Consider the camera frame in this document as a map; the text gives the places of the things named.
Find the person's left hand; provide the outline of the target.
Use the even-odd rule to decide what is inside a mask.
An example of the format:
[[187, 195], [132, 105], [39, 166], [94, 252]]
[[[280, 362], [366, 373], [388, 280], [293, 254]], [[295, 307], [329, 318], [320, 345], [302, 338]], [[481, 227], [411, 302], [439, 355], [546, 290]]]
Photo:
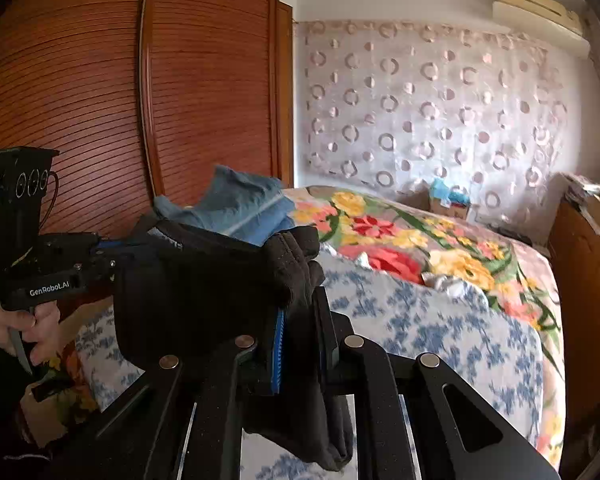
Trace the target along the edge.
[[33, 344], [30, 360], [33, 365], [41, 364], [54, 356], [59, 349], [60, 311], [55, 301], [39, 304], [33, 313], [27, 311], [5, 311], [0, 306], [0, 348], [16, 354], [9, 338], [9, 330], [21, 334], [24, 342]]

